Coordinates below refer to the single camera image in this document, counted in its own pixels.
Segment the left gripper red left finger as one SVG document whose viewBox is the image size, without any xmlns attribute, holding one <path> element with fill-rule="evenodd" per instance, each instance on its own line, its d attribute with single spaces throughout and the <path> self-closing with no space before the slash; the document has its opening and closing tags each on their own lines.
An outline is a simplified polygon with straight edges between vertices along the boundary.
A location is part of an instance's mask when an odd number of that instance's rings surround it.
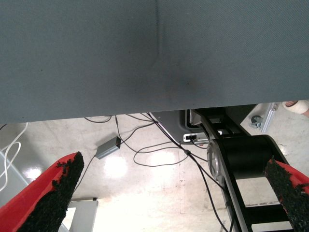
<svg viewBox="0 0 309 232">
<path fill-rule="evenodd" d="M 66 155 L 0 209 L 2 232 L 57 232 L 84 168 L 81 152 Z"/>
</svg>

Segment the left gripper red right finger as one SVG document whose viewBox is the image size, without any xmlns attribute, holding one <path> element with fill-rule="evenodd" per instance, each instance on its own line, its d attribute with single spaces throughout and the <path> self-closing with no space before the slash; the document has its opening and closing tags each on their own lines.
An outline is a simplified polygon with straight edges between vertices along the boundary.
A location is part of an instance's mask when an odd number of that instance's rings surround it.
<svg viewBox="0 0 309 232">
<path fill-rule="evenodd" d="M 309 177 L 294 167 L 271 158 L 265 176 L 296 232 L 309 230 Z"/>
</svg>

